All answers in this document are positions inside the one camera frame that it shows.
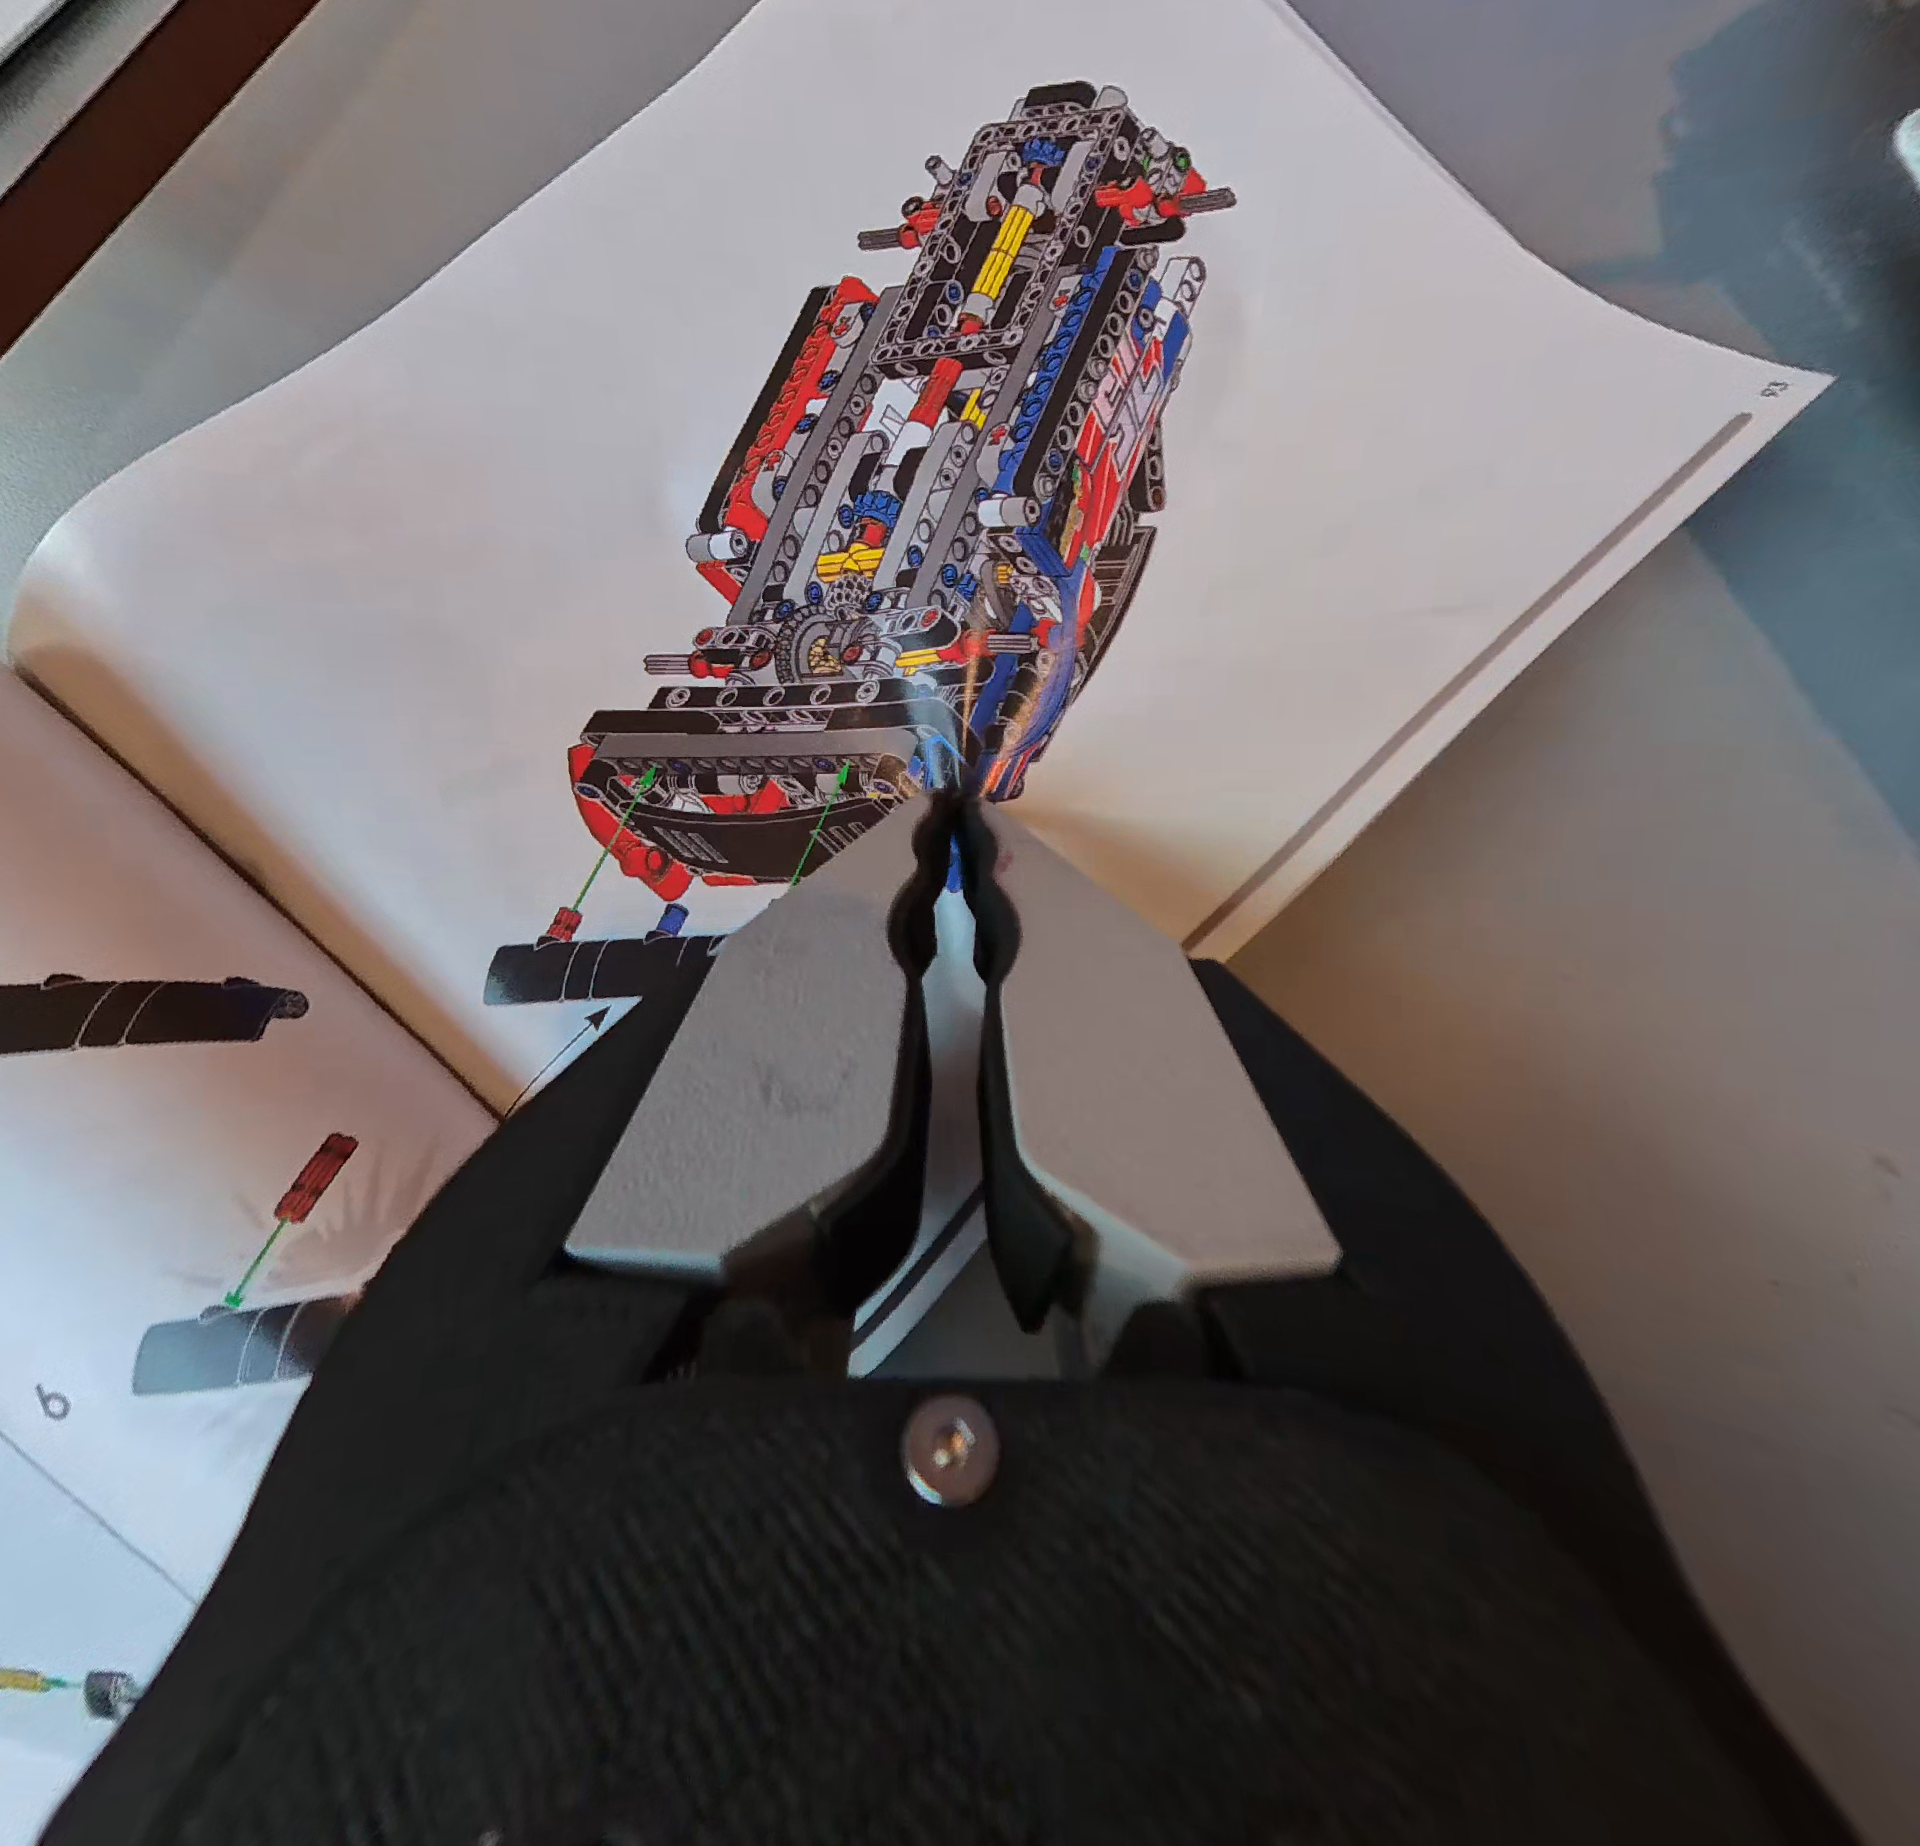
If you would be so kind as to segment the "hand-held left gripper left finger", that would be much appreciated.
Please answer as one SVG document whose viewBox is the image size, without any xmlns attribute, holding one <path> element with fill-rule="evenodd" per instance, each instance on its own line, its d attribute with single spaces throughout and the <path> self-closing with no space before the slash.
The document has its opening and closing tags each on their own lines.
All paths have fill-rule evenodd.
<svg viewBox="0 0 1920 1846">
<path fill-rule="evenodd" d="M 852 1316 L 922 1216 L 954 793 L 903 804 L 725 938 L 570 1258 Z"/>
</svg>

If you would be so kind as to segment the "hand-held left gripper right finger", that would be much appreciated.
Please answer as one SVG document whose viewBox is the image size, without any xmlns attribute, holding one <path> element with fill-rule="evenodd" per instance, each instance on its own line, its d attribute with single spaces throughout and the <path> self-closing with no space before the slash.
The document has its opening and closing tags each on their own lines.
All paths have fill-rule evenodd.
<svg viewBox="0 0 1920 1846">
<path fill-rule="evenodd" d="M 966 801 L 958 841 L 984 1210 L 1020 1329 L 1334 1275 L 1340 1243 L 1183 950 L 995 804 Z"/>
</svg>

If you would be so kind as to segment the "instruction booklet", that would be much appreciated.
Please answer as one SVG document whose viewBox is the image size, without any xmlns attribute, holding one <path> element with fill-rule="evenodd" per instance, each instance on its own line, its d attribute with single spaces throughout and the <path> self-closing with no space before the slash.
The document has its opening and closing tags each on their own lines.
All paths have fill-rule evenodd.
<svg viewBox="0 0 1920 1846">
<path fill-rule="evenodd" d="M 182 928 L 7 995 L 5 1359 L 196 1615 L 42 1841 L 1775 1841 L 1555 1314 L 1227 959 L 1830 386 L 1285 0 L 761 0 L 91 488 L 7 971 Z"/>
</svg>

